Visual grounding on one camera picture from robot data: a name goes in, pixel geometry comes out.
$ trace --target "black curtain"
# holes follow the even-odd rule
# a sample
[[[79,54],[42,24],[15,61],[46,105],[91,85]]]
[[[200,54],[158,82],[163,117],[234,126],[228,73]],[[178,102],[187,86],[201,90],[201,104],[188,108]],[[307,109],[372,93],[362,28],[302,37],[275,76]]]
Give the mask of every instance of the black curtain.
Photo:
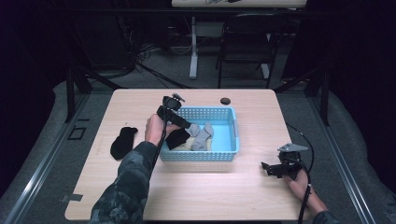
[[[303,20],[283,74],[301,76],[331,56],[330,90],[356,121],[367,145],[368,162],[393,192],[396,178],[389,172],[396,170],[395,7],[393,1],[310,1],[308,11],[344,16]]]
[[[59,39],[34,2],[0,5],[0,195],[21,169],[53,107],[68,66]]]

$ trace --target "gray carpet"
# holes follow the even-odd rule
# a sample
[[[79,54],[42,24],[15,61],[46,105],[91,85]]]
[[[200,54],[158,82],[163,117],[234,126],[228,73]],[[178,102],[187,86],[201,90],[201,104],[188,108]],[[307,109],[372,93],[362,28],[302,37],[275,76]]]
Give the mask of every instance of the gray carpet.
[[[281,85],[280,76],[286,61],[291,40],[282,46],[279,52],[274,79],[271,88]],[[144,55],[142,63],[162,74],[194,88],[209,89],[217,86],[216,40],[207,39],[202,43],[199,51],[198,78],[189,79],[190,54],[176,54],[173,51],[154,50]],[[224,71],[228,76],[241,76],[249,74],[253,77],[261,76],[261,71],[245,66],[229,66]],[[175,88],[172,84],[161,82],[154,75],[142,70],[139,66],[129,75],[111,78],[117,84],[131,89],[143,88]],[[29,158],[23,165],[20,173],[0,201],[0,223],[6,220],[18,220],[20,223],[78,223],[66,220],[64,210],[66,202],[62,202],[64,195],[73,192],[78,181],[79,173],[91,148],[93,138],[96,135],[101,119],[106,111],[106,106],[111,97],[111,90],[96,80],[90,80],[94,90],[88,96],[78,94],[80,110],[78,110],[74,122],[70,125],[64,124],[66,118],[66,94],[65,83],[54,89],[57,95],[56,104],[51,116],[43,129],[42,134],[32,149]],[[258,82],[224,82],[224,88],[262,88]],[[360,193],[369,207],[373,219],[369,222],[363,221],[359,209],[356,208],[351,193],[348,190],[345,179],[337,167],[337,159],[334,157],[332,144],[323,130],[323,125],[318,119],[316,99],[305,98],[302,89],[304,84],[292,88],[288,92],[277,95],[285,121],[300,130],[312,143],[315,150],[315,163],[312,170],[313,185],[319,196],[328,205],[329,209],[340,218],[342,223],[396,223],[396,202],[394,194],[384,187],[375,172],[366,160],[366,147],[359,129],[348,115],[342,103],[336,96],[331,94],[329,105],[330,131],[336,139],[337,146],[346,159],[346,163],[352,172]],[[68,140],[67,138],[78,138],[81,130],[85,130],[81,139]],[[58,136],[65,132],[65,139]],[[306,141],[292,128],[290,128],[292,142],[307,146]],[[50,171],[44,174],[42,186],[32,196],[29,203],[25,203],[23,213],[20,217],[9,217],[15,215],[14,206],[21,202],[21,195],[35,170],[54,148],[59,148],[59,153],[54,155],[54,163],[49,165]],[[310,162],[310,152],[303,153],[303,160]]]

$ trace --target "black sock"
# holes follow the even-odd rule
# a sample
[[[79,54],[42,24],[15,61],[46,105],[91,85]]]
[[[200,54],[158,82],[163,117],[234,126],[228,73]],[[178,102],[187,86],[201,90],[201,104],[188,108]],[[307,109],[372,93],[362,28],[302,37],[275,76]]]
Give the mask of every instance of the black sock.
[[[134,146],[134,134],[137,133],[136,128],[124,127],[120,131],[120,136],[111,145],[110,153],[114,159],[121,160]]]
[[[173,149],[183,143],[186,143],[189,137],[190,134],[187,133],[185,129],[177,129],[169,133],[169,136],[166,138],[166,144],[168,145],[169,149]]]

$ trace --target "wire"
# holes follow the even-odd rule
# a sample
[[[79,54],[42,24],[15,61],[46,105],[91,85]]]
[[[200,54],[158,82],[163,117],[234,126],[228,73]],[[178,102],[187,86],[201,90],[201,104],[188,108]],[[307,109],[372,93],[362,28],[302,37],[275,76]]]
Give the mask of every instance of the wire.
[[[180,87],[181,89],[195,89],[195,88],[193,88],[193,87],[186,86],[186,85],[184,85],[184,84],[178,83],[178,82],[174,81],[173,79],[171,79],[171,78],[169,78],[169,77],[166,77],[166,76],[164,76],[163,74],[161,74],[161,73],[159,73],[159,72],[157,72],[157,71],[154,71],[153,69],[151,69],[151,68],[149,68],[149,67],[146,67],[146,66],[143,65],[142,63],[139,63],[139,62],[136,62],[136,63],[137,63],[140,67],[142,67],[143,69],[145,69],[146,71],[150,72],[150,73],[151,73],[152,75],[154,75],[156,78],[161,78],[161,79],[163,79],[163,80],[165,80],[165,81],[167,81],[167,82],[169,82],[169,83],[171,83],[171,84],[173,84],[173,85],[175,85],[175,86]]]
[[[158,160],[158,156],[160,155],[161,152],[161,148],[163,147],[163,141],[165,139],[166,136],[166,125],[167,125],[168,121],[167,121],[167,110],[165,108],[165,104],[163,101],[163,134],[161,135],[161,140],[160,143],[158,144],[157,147],[157,152],[155,153],[155,157],[154,157],[154,161],[152,162],[152,168],[154,169],[155,163],[157,163]]]
[[[189,23],[187,22],[187,19],[186,19],[186,17],[183,17],[183,19],[184,19],[184,22],[186,22],[186,26],[187,26],[187,28],[189,29],[189,31],[190,31],[190,34],[192,33],[192,31],[191,31],[191,28],[190,28],[190,25],[189,25]]]
[[[294,128],[293,126],[291,126],[290,124],[288,124],[286,122],[286,125],[288,125],[289,127],[291,127],[294,131],[296,131],[300,136],[302,136],[304,138],[304,140],[308,143],[309,147],[311,148],[311,164],[309,165],[309,169],[307,170],[308,173],[311,172],[312,167],[314,166],[314,160],[315,160],[315,150],[314,147],[312,147],[311,142],[308,140],[308,138],[298,129]]]
[[[189,46],[186,46],[186,47],[171,47],[171,50],[172,50],[175,54],[183,55],[183,54],[188,53],[188,52],[190,51],[191,47],[192,47],[192,45],[189,45]],[[177,51],[175,50],[175,49],[185,49],[185,48],[187,48],[187,49],[184,50],[183,52],[177,52]]]
[[[143,46],[141,48],[141,50],[140,50],[140,53],[151,52],[151,51],[154,51],[154,50],[157,50],[157,49],[160,49],[160,48],[157,48],[155,46],[155,44],[150,43],[150,44],[147,44],[146,46]]]
[[[129,69],[125,69],[124,71],[120,71],[117,74],[113,74],[113,75],[103,75],[103,74],[100,74],[100,75],[107,79],[112,79],[112,78],[116,78],[116,77],[125,77],[126,75],[132,73],[133,71],[134,71],[133,68],[129,68]]]
[[[159,78],[159,77],[155,77],[155,78],[157,78],[157,79],[158,79],[158,81],[159,81],[159,82],[161,82],[161,84],[163,84],[163,85],[166,87],[166,89],[169,89],[169,87],[168,87],[168,86],[166,86],[166,84],[165,84],[165,83],[163,83],[163,81],[162,81],[162,80],[160,80],[160,78]]]
[[[294,160],[294,159],[290,159],[290,158],[287,158],[287,160],[300,164],[303,167],[303,170],[306,172],[306,176],[308,178],[308,184],[306,185],[305,194],[304,194],[303,202],[301,203],[300,214],[299,214],[299,217],[298,217],[298,223],[302,224],[303,223],[303,217],[304,217],[304,211],[305,211],[306,205],[308,203],[309,194],[311,192],[311,187],[312,187],[312,185],[311,185],[311,176],[309,174],[308,169],[306,169],[306,165],[304,164],[303,161],[298,161],[298,160]]]

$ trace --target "sock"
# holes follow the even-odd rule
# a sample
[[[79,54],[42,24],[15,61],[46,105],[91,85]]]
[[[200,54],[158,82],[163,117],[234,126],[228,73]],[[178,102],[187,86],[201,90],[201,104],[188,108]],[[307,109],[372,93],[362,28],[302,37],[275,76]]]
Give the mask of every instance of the sock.
[[[186,143],[181,144],[177,148],[174,148],[172,151],[191,151],[191,146],[192,146],[192,143],[194,142],[194,140],[195,140],[194,137],[190,137],[189,139],[187,139]],[[207,151],[212,150],[212,139],[211,138],[208,138],[206,140],[206,148],[207,148]]]
[[[190,128],[186,129],[186,132],[189,133],[191,137],[196,137],[200,131],[201,128],[196,123],[192,123]]]
[[[169,149],[174,149],[184,143],[186,143],[187,139],[190,137],[195,137],[200,132],[201,128],[198,124],[192,123],[190,128],[188,129],[178,129],[169,133],[166,138],[166,144]]]
[[[124,158],[134,147],[134,134],[136,128],[124,127],[120,131],[120,136],[111,145],[110,153],[116,161]]]
[[[212,125],[207,122],[205,127],[195,137],[194,142],[191,145],[193,151],[207,151],[206,140],[213,136]]]
[[[185,129],[177,129],[169,133],[165,141],[169,149],[173,149],[185,143],[189,137],[190,134],[187,133]]]

